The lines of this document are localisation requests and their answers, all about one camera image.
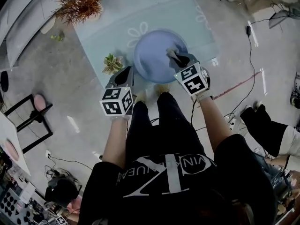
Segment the small succulent plant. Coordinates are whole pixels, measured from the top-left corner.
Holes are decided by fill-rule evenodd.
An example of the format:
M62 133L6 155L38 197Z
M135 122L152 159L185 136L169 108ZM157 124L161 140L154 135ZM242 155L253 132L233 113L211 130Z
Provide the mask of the small succulent plant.
M110 53L108 57L105 57L104 59L105 68L102 72L108 75L112 75L121 70L123 68L123 64L121 64L122 58L123 57L116 58Z

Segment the flower pattern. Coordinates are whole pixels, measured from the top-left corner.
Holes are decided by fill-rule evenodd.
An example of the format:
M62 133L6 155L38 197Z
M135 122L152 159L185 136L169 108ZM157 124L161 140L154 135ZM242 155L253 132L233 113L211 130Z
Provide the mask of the flower pattern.
M133 37L132 40L130 40L127 43L127 47L135 47L137 42L141 39L143 35L145 35L148 32L148 24L146 22L141 22L139 30L135 28L128 29L127 33Z
M208 30L210 30L210 26L208 24L208 21L206 20L206 17L203 13L203 11L201 10L200 6L196 6L196 10L199 13L199 15L196 17L196 22L197 23L202 23L205 22L205 26Z

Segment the concrete floor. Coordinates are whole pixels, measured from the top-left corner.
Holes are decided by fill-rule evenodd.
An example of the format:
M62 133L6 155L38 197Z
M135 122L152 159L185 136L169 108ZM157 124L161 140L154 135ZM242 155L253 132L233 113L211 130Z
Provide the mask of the concrete floor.
M197 0L209 21L215 40L219 46L218 66L205 64L211 76L211 87L217 96L251 77L253 70L249 63L249 41L245 33L247 21L270 18L274 13L272 8L250 16L243 5L220 0ZM269 30L268 22L254 25L258 47L252 41L252 63L257 72L264 69L264 77L256 76L255 87L250 96L236 110L242 111L246 104L262 100L273 120L294 126L299 117L299 110L290 105L290 94L294 86L297 69L300 71L300 21L287 19ZM63 42L50 39L51 35L65 33ZM22 56L19 68L8 73L10 87L4 95L7 107L17 103L30 93L42 93L53 103L46 117L54 135L45 142L25 154L26 162L31 171L30 181L44 194L47 179L44 175L45 165L54 163L45 157L46 150L56 158L77 160L92 167L98 162L94 153L102 154L108 137L110 122L104 116L99 105L102 87L93 68L89 64L72 26L67 27L57 21L46 34L40 32L33 38ZM265 81L266 95L263 89ZM225 115L248 94L253 79L243 83L216 100ZM171 93L177 99L185 116L190 120L192 101L185 91L177 84L171 86ZM151 91L148 107L150 118L158 116L155 97ZM30 115L30 104L19 108L10 118L20 124ZM78 128L70 123L73 118ZM200 108L195 110L194 127L204 126ZM257 143L246 134L246 129L239 131L243 125L238 120L234 131L245 135L252 149ZM19 133L21 147L24 148L38 136L45 134L43 126L33 123L29 128ZM213 157L207 132L198 132L205 151ZM70 171L82 184L86 185L90 170L80 164L56 160L56 168Z

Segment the potted plant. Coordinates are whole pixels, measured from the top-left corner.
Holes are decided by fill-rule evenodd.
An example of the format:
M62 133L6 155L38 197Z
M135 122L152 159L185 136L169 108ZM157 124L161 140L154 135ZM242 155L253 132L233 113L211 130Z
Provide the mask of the potted plant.
M115 57L111 53L108 55L108 57L105 57L104 64L105 68L103 69L103 73L106 73L108 75L115 74L119 70L121 70L124 66L121 63L123 57Z
M66 22L80 23L90 17L100 17L103 12L101 0L56 0L60 8L54 10L56 18L66 18Z

